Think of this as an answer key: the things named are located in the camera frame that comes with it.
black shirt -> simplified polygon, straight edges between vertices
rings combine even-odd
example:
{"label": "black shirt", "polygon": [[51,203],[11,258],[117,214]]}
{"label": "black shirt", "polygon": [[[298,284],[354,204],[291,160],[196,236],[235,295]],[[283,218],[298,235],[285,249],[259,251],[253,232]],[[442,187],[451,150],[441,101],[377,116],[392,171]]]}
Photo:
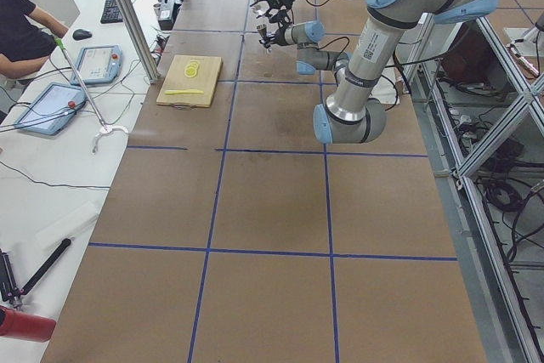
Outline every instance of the black shirt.
{"label": "black shirt", "polygon": [[45,57],[56,46],[50,35],[26,19],[35,8],[30,0],[0,0],[0,54],[12,62]]}

keyboard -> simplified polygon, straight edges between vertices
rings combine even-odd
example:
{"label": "keyboard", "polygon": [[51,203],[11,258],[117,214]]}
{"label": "keyboard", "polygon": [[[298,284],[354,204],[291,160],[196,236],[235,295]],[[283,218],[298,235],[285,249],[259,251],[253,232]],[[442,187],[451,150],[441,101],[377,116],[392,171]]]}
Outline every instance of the keyboard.
{"label": "keyboard", "polygon": [[100,23],[119,23],[122,21],[121,10],[116,0],[105,0]]}

label sticker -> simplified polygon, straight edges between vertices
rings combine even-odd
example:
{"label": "label sticker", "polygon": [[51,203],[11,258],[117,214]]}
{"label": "label sticker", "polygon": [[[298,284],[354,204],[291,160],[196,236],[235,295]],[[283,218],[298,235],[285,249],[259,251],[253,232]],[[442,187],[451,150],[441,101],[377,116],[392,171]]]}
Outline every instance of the label sticker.
{"label": "label sticker", "polygon": [[371,63],[376,63],[387,40],[387,33],[379,30],[371,30],[366,26],[359,37],[359,52],[361,57]]}

cutting board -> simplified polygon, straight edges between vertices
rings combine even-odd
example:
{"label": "cutting board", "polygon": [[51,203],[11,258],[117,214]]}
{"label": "cutting board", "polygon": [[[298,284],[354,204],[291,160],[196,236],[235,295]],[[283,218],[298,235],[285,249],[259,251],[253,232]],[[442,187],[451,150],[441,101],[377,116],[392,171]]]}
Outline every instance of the cutting board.
{"label": "cutting board", "polygon": [[[195,77],[185,75],[185,67],[191,61],[198,61],[198,71]],[[201,55],[176,55],[168,69],[161,92],[156,99],[158,105],[189,105],[209,107],[212,104],[213,93],[221,71],[221,57]],[[202,94],[166,95],[167,90],[198,89]]]}

table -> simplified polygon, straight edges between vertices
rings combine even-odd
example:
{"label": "table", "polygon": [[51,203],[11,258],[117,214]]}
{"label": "table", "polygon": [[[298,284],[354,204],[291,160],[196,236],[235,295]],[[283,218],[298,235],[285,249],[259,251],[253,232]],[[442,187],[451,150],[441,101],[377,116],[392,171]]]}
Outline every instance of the table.
{"label": "table", "polygon": [[[146,39],[152,44],[156,36],[154,27],[158,27],[158,24],[150,3],[152,4],[151,0],[136,0],[134,7]],[[133,68],[123,81],[125,87],[116,86],[105,94],[103,92],[108,89],[106,86],[90,88],[90,91],[106,121],[113,122],[119,117],[117,123],[132,130],[149,83],[141,65],[136,65],[137,54],[124,24],[99,23],[103,5],[104,0],[93,0],[89,8],[76,19],[63,43],[74,60],[81,47],[106,44],[118,44],[121,47],[124,61],[119,78],[126,76]],[[71,33],[77,28],[91,30],[93,37],[80,42],[74,41]],[[67,66],[58,49],[52,54],[51,60],[58,67]],[[40,72],[52,69],[48,62]],[[65,82],[65,79],[59,74],[37,79],[21,96],[20,101],[33,101],[50,82]],[[69,126],[53,138],[37,137],[19,131],[0,133],[0,147],[3,148],[0,161],[18,168],[34,179],[52,184],[110,186],[128,137],[123,133],[103,137],[99,141],[99,152],[94,155],[91,152],[92,140],[100,124],[96,116],[88,112],[89,109],[90,105],[87,104],[84,111],[79,112]],[[4,121],[4,126],[13,123],[22,111],[23,108],[14,107]],[[3,217],[0,245],[9,254],[18,284],[22,286],[52,252],[52,249],[44,250],[38,245],[36,233],[89,201],[95,203],[100,210],[107,196],[107,189],[46,187],[33,184],[4,166],[0,166],[0,179],[0,213]],[[58,318],[92,228],[90,225],[74,237],[71,246],[55,266],[24,297],[25,312]],[[9,356],[12,361],[39,361],[46,346],[45,343],[0,339],[2,355]]]}
{"label": "table", "polygon": [[[331,79],[267,54],[251,1],[185,0],[159,71],[220,55],[217,95],[150,87],[43,361],[484,362],[410,100],[375,143],[319,144]],[[357,3],[295,13],[356,36]]]}

